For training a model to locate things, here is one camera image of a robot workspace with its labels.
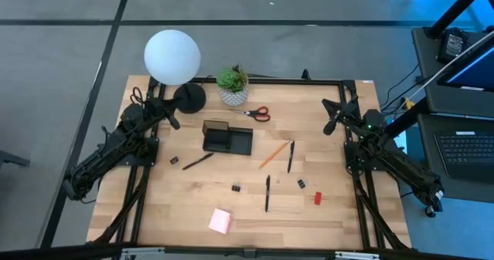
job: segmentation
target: wooden table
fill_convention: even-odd
[[[149,76],[129,76],[120,112],[130,104],[134,86],[143,91]],[[372,82],[357,81],[362,114],[378,108]],[[173,96],[168,87],[165,96]],[[328,115],[321,100],[339,101],[336,86],[249,85],[248,102],[240,109],[267,106],[271,120],[255,122],[234,114],[219,96],[218,87],[206,83],[207,103],[198,113],[176,112],[180,130],[161,122],[157,163],[151,169],[140,227],[143,245],[203,247],[257,247],[303,249],[362,249],[354,187],[344,168],[344,130],[323,134]],[[251,156],[216,153],[208,160],[183,171],[186,164],[204,156],[204,120],[228,121],[231,127],[254,129]],[[293,165],[286,173],[289,146],[263,169],[259,165],[285,140],[296,141]],[[172,165],[170,159],[180,161]],[[116,167],[103,179],[87,240],[97,238],[122,206],[129,167]],[[391,229],[410,245],[398,186],[384,172],[373,172],[378,206]],[[271,175],[270,211],[264,212],[266,177]],[[298,179],[306,182],[300,189]],[[240,193],[232,191],[240,183]],[[317,191],[321,205],[314,204]],[[227,235],[208,229],[215,208],[233,213]],[[129,238],[133,214],[127,222]],[[367,213],[371,244],[375,245],[372,219]]]

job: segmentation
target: succulent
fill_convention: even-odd
[[[216,83],[222,89],[237,93],[245,88],[247,84],[247,73],[239,65],[226,68],[219,73]]]

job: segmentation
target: white spherical lamp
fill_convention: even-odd
[[[169,86],[182,84],[174,94],[182,113],[196,113],[205,105],[206,94],[202,87],[187,83],[201,65],[201,52],[189,35],[178,30],[153,35],[144,49],[144,63],[158,82]]]

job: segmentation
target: black pen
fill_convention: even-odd
[[[204,157],[202,157],[201,159],[195,161],[194,163],[191,163],[191,164],[188,164],[186,167],[182,168],[183,171],[185,171],[186,169],[188,169],[189,167],[192,167],[194,166],[195,164],[199,164],[201,163],[203,160],[206,160],[208,159],[210,156],[212,156],[214,153],[208,153],[206,154]]]
[[[264,207],[266,213],[268,212],[269,207],[269,183],[271,183],[271,177],[268,175],[266,178],[266,206]]]
[[[288,173],[290,173],[290,169],[292,168],[292,159],[293,159],[293,149],[295,148],[295,140],[290,144],[290,159],[288,159]]]

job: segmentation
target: orange pencil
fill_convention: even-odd
[[[283,149],[290,141],[292,141],[292,140],[287,140],[284,144],[282,144],[282,146],[280,146],[278,148],[278,150],[275,151],[275,153],[271,154],[271,156],[269,156],[269,158],[267,158],[264,161],[264,163],[261,164],[261,166],[259,167],[259,169],[261,169],[262,167],[264,167],[271,159],[273,159],[281,151],[281,149]]]

